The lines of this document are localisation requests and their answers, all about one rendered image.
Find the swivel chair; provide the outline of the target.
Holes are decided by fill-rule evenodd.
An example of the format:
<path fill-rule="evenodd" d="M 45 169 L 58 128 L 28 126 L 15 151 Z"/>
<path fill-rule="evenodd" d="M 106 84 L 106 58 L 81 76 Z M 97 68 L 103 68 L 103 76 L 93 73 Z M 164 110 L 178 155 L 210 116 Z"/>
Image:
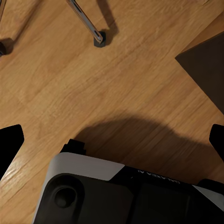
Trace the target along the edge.
<path fill-rule="evenodd" d="M 0 20 L 3 15 L 3 11 L 5 8 L 7 0 L 0 0 Z M 84 11 L 81 9 L 81 7 L 78 5 L 78 3 L 75 0 L 66 0 L 66 2 L 70 5 L 70 7 L 75 11 L 75 13 L 79 16 L 79 18 L 82 20 L 82 22 L 86 25 L 86 27 L 90 30 L 90 32 L 94 36 L 94 46 L 98 48 L 105 47 L 105 32 L 97 31 L 95 26 L 92 24 L 92 22 L 88 19 Z M 2 55 L 6 54 L 6 49 L 2 42 L 0 42 L 0 57 Z"/>

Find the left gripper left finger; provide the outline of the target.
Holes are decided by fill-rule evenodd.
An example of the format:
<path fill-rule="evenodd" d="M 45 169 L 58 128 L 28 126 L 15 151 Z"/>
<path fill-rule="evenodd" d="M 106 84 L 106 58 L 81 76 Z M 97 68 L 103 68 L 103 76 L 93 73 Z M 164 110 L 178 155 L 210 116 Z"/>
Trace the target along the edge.
<path fill-rule="evenodd" d="M 24 143 L 20 124 L 0 129 L 0 180 Z"/>

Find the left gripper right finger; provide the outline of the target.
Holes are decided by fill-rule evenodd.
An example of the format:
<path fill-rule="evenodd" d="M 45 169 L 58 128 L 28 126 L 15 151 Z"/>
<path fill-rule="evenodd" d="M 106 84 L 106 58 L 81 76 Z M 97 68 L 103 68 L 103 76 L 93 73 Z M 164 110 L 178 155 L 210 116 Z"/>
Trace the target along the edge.
<path fill-rule="evenodd" d="M 224 126 L 214 124 L 210 132 L 209 140 L 224 162 Z"/>

